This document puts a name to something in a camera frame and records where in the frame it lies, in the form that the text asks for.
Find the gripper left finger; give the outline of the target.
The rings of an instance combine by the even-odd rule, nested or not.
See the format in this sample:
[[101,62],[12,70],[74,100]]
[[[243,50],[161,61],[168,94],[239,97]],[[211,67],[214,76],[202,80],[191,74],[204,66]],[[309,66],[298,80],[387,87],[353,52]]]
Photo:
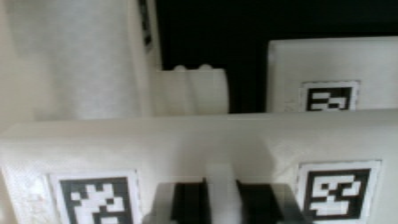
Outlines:
[[145,224],[209,224],[207,184],[159,183]]

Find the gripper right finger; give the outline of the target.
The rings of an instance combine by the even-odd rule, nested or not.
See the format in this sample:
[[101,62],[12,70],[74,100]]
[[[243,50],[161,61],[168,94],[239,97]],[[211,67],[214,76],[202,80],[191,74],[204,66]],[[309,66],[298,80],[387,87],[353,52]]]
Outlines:
[[236,182],[241,224],[309,224],[286,184]]

